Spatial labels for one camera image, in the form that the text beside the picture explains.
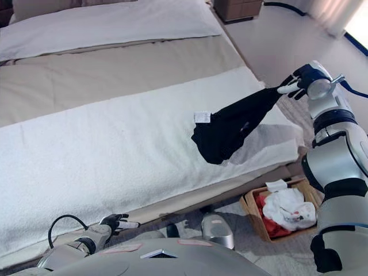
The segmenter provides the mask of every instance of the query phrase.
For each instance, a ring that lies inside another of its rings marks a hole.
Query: white label
[[[194,112],[194,122],[204,122],[209,123],[211,122],[211,112],[208,111],[198,111]]]
[[[212,246],[212,244],[203,240],[178,240],[182,246]]]
[[[119,253],[119,252],[133,252],[133,251],[138,250],[142,245],[143,245],[143,243],[124,244],[124,245],[120,245],[120,246],[115,246],[114,248],[103,251],[100,254],[111,254],[111,253]]]

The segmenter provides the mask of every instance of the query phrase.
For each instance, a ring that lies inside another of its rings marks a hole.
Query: wire
[[[358,96],[361,96],[363,98],[368,98],[368,95],[367,94],[364,94],[364,93],[361,93],[361,92],[358,92],[356,90],[354,90],[353,88],[350,87],[350,85],[347,83],[346,80],[343,80],[342,82],[340,82],[340,84],[349,92],[352,92],[353,94],[355,95],[358,95]]]
[[[52,232],[52,228],[53,228],[53,226],[59,221],[59,220],[61,220],[61,219],[63,219],[63,218],[65,218],[65,217],[70,217],[70,218],[72,218],[72,219],[74,219],[74,220],[76,220],[77,222],[79,222],[82,226],[83,226],[83,228],[85,229],[85,230],[87,230],[88,229],[88,226],[82,221],[82,220],[80,220],[79,218],[77,218],[76,216],[73,216],[72,214],[64,214],[64,215],[62,215],[62,216],[60,216],[60,217],[58,217],[56,220],[54,220],[53,221],[53,223],[51,224],[51,226],[50,226],[50,229],[48,230],[48,235],[47,235],[47,238],[48,238],[48,244],[50,245],[50,248],[52,249],[53,248],[53,244],[52,244],[52,239],[51,239],[51,232]]]

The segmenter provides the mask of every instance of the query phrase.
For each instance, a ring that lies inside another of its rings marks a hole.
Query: black garment
[[[275,87],[241,99],[211,114],[210,123],[197,123],[191,139],[208,163],[221,164],[244,144],[281,96]]]

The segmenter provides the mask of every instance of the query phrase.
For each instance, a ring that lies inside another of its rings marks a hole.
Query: red cloth
[[[260,216],[262,217],[263,223],[266,227],[267,232],[269,233],[270,238],[284,237],[291,234],[291,231],[286,230],[284,227],[281,227],[273,220],[270,220],[264,216],[262,209],[265,206],[265,198],[266,197],[263,195],[258,195],[255,198],[255,203],[257,204],[258,211],[260,213]]]

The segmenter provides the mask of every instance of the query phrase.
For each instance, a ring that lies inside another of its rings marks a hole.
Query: wooden basket
[[[315,189],[311,185],[309,185],[309,182],[306,179],[290,181],[287,183],[287,186],[289,188],[297,188],[300,192],[302,192],[302,194],[304,195],[304,200],[313,203],[316,210],[322,203],[321,197],[318,195]],[[281,242],[285,239],[289,239],[291,237],[295,237],[301,233],[315,231],[316,226],[313,226],[307,229],[295,231],[284,237],[270,238],[255,202],[255,197],[257,197],[259,194],[266,197],[270,194],[270,192],[268,191],[267,187],[251,190],[246,195],[241,197],[240,203],[243,209],[249,214],[251,224],[253,225],[255,232],[261,237],[262,240],[270,243],[276,243]]]

